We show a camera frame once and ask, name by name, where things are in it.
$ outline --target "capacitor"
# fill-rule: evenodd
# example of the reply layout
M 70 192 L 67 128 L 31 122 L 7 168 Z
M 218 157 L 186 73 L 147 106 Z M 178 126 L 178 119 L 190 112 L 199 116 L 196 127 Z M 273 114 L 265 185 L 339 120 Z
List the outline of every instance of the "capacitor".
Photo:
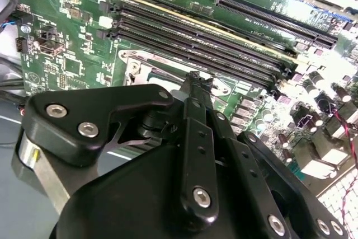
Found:
M 272 114 L 272 111 L 270 109 L 264 109 L 262 111 L 262 118 L 264 121 L 271 122 L 274 120 L 274 115 Z
M 311 132 L 311 133 L 314 133 L 315 131 L 317 131 L 317 127 L 316 127 L 316 125 L 313 123 L 313 121 L 309 121 L 309 122 L 307 122 L 307 128 L 309 129 L 309 131 Z
M 324 88 L 326 85 L 326 81 L 320 74 L 315 74 L 312 78 L 312 82 L 318 87 L 318 88 Z
M 311 121 L 313 121 L 315 126 L 320 127 L 323 125 L 323 120 L 321 119 L 321 117 L 318 115 L 317 112 L 311 111 L 310 114 L 312 116 Z
M 289 150 L 287 148 L 284 148 L 282 150 L 282 154 L 284 155 L 284 159 L 285 159 L 286 163 L 290 163 L 293 161 L 292 154 L 289 152 Z
M 251 129 L 249 132 L 253 133 L 254 135 L 257 135 L 257 130 L 256 129 Z
M 262 119 L 256 120 L 255 124 L 256 124 L 256 128 L 257 128 L 259 131 L 263 131 L 263 130 L 266 129 L 265 122 L 264 122 Z
M 319 96 L 319 89 L 315 87 L 312 81 L 308 81 L 304 88 L 310 97 L 316 98 Z
M 289 146 L 289 142 L 284 134 L 279 134 L 279 141 L 283 148 L 287 148 Z
M 346 103 L 352 100 L 352 97 L 348 94 L 348 92 L 343 87 L 335 88 L 336 94 L 340 97 L 340 99 Z

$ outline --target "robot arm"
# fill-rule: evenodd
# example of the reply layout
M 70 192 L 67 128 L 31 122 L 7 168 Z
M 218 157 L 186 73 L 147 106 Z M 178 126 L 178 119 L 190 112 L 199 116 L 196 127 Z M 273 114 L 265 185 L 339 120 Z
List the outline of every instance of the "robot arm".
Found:
M 255 135 L 234 135 L 209 84 L 188 76 L 183 101 L 158 85 L 30 98 L 16 158 L 60 215 L 53 238 L 347 239 Z M 98 177 L 101 153 L 151 137 L 162 144 Z

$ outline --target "silver screw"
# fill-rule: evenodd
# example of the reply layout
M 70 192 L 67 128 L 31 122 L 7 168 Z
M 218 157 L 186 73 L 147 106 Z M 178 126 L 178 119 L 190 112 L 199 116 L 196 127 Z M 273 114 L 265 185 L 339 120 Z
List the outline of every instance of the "silver screw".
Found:
M 283 236 L 285 235 L 285 227 L 282 224 L 281 220 L 279 220 L 276 216 L 274 215 L 269 215 L 268 217 L 268 222 L 271 226 L 271 228 L 279 235 L 279 236 Z
M 46 108 L 46 112 L 50 117 L 63 118 L 67 115 L 67 110 L 62 105 L 53 104 Z
M 253 142 L 253 143 L 256 142 L 256 138 L 253 136 L 253 134 L 248 134 L 247 137 L 251 142 Z
M 200 104 L 197 101 L 193 100 L 192 103 L 194 104 L 194 106 L 200 107 Z
M 164 91 L 160 91 L 160 92 L 159 92 L 159 95 L 162 96 L 162 97 L 165 98 L 165 99 L 167 99 L 167 98 L 169 97 L 169 96 L 167 95 L 167 93 L 164 92 Z
M 211 204 L 211 199 L 209 193 L 202 188 L 196 188 L 193 191 L 194 200 L 201 207 L 207 208 Z
M 331 232 L 329 231 L 329 228 L 327 226 L 327 224 L 325 224 L 322 220 L 317 219 L 317 225 L 318 227 L 321 229 L 321 231 L 325 234 L 325 235 L 329 235 Z
M 225 120 L 225 116 L 221 114 L 220 112 L 217 113 L 217 116 L 220 120 Z
M 339 235 L 343 235 L 343 230 L 341 228 L 341 226 L 339 226 L 336 222 L 331 221 L 331 224 L 333 226 L 333 229 L 339 234 Z
M 81 123 L 78 126 L 78 132 L 84 137 L 93 138 L 99 133 L 98 127 L 94 123 Z
M 25 34 L 31 33 L 30 25 L 22 25 L 22 26 L 20 26 L 20 30 L 21 30 L 21 32 L 23 32 Z

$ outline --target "red wire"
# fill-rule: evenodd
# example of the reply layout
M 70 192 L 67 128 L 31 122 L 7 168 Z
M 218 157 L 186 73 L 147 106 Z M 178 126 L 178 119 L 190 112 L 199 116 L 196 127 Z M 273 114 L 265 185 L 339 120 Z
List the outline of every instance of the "red wire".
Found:
M 351 151 L 352 151 L 352 155 L 353 155 L 353 158 L 354 158 L 354 161 L 355 161 L 355 165 L 358 166 L 357 155 L 356 155 L 356 152 L 355 152 L 355 149 L 354 149 L 354 143 L 351 140 L 351 136 L 349 134 L 348 125 L 347 125 L 347 123 L 345 121 L 343 121 L 341 119 L 340 115 L 338 114 L 338 111 L 335 111 L 335 117 L 342 124 L 342 126 L 343 126 L 343 128 L 345 130 L 346 137 L 348 138 L 349 145 L 350 145 L 350 148 L 351 148 Z M 347 230 L 349 230 L 349 226 L 348 226 L 348 224 L 346 223 L 346 220 L 345 220 L 345 218 L 346 218 L 346 212 L 345 212 L 346 199 L 347 199 L 348 194 L 353 190 L 353 186 L 354 186 L 354 184 L 355 184 L 355 182 L 357 180 L 358 180 L 358 173 L 353 178 L 352 182 L 350 183 L 350 185 L 349 185 L 348 189 L 346 190 L 346 193 L 344 194 L 343 199 L 342 199 L 342 210 L 341 210 L 342 221 L 343 221 L 343 225 L 346 227 Z M 349 237 L 351 237 L 352 239 L 355 239 L 353 234 L 352 234 L 352 232 L 349 232 Z

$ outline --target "pcie slot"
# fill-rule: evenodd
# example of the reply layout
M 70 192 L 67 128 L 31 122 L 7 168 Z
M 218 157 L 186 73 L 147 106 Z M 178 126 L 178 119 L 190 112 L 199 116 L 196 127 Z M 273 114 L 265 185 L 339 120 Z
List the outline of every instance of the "pcie slot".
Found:
M 127 27 L 127 29 L 136 29 L 145 35 L 151 37 L 157 37 L 159 39 L 165 38 L 166 41 L 170 43 L 177 44 L 182 46 L 185 50 L 191 50 L 193 53 L 197 55 L 203 55 L 208 59 L 216 59 L 222 62 L 228 62 L 233 65 L 238 65 L 246 72 L 250 72 L 253 76 L 263 77 L 265 79 L 270 79 L 272 76 L 277 75 L 278 71 L 272 71 L 270 69 L 266 69 L 260 65 L 255 65 L 250 62 L 245 62 L 244 60 L 233 57 L 223 51 L 217 51 L 210 47 L 205 47 L 201 44 L 194 43 L 191 40 L 185 39 L 181 36 L 172 36 L 170 33 L 165 31 L 158 31 L 157 28 L 150 27 L 148 25 L 143 25 L 140 22 L 128 21 L 127 19 L 122 19 L 119 27 Z
M 233 70 L 232 66 L 227 66 L 222 63 L 212 62 L 204 57 L 195 55 L 193 53 L 183 51 L 180 48 L 173 47 L 160 40 L 152 40 L 144 35 L 130 32 L 128 29 L 117 30 L 109 35 L 111 38 L 121 38 L 134 44 L 144 46 L 152 49 L 153 51 L 160 52 L 164 55 L 170 55 L 178 60 L 184 62 L 191 62 L 192 64 L 201 66 L 209 72 L 216 71 L 216 73 L 226 74 L 234 79 L 243 80 L 258 87 L 268 88 L 271 87 L 272 81 L 266 81 L 262 78 L 254 78 L 249 74 L 243 73 L 241 70 Z
M 203 32 L 202 30 L 193 29 L 193 27 L 186 26 L 175 20 L 172 20 L 170 17 L 165 18 L 160 15 L 156 15 L 154 13 L 141 10 L 138 7 L 133 7 L 130 5 L 125 5 L 123 10 L 120 12 L 121 15 L 129 15 L 133 18 L 150 20 L 153 23 L 162 23 L 165 28 L 172 30 L 175 32 L 181 32 L 188 36 L 191 36 L 193 39 L 201 39 L 206 46 L 211 46 L 212 48 L 220 49 L 225 52 L 230 52 L 231 55 L 241 54 L 247 58 L 251 58 L 256 61 L 256 63 L 262 63 L 262 65 L 271 65 L 273 68 L 280 69 L 282 68 L 282 61 L 269 57 L 268 55 L 261 54 L 257 51 L 251 50 L 249 48 L 244 47 L 243 45 L 239 45 L 233 43 L 229 40 L 225 40 L 223 38 L 217 38 L 212 34 L 208 34 Z
M 208 24 L 215 23 L 215 27 L 218 27 L 225 31 L 230 30 L 230 32 L 233 32 L 235 35 L 239 36 L 242 39 L 246 39 L 251 42 L 258 43 L 258 44 L 265 46 L 267 48 L 270 48 L 270 49 L 275 49 L 275 50 L 277 50 L 278 53 L 281 53 L 281 54 L 284 54 L 284 55 L 287 55 L 290 57 L 294 57 L 294 58 L 297 57 L 296 52 L 294 52 L 292 50 L 288 50 L 286 48 L 286 46 L 284 46 L 278 42 L 261 38 L 259 36 L 256 36 L 256 35 L 250 33 L 250 32 L 243 31 L 242 29 L 233 27 L 232 25 L 225 24 L 224 22 L 215 20 L 214 18 L 204 16 L 200 13 L 196 13 L 192 10 L 175 5 L 171 2 L 165 2 L 165 1 L 161 1 L 161 0 L 149 0 L 149 1 L 151 1 L 153 3 L 160 4 L 161 6 L 167 7 L 169 9 L 174 9 L 176 11 L 184 12 L 193 18 L 198 18 L 199 20 L 205 20 L 208 22 Z
M 321 30 L 275 14 L 244 0 L 216 0 L 215 3 L 219 8 L 248 17 L 250 20 L 261 24 L 270 25 L 277 30 L 287 32 L 311 43 L 317 43 L 316 45 L 325 48 L 332 48 L 338 40 Z

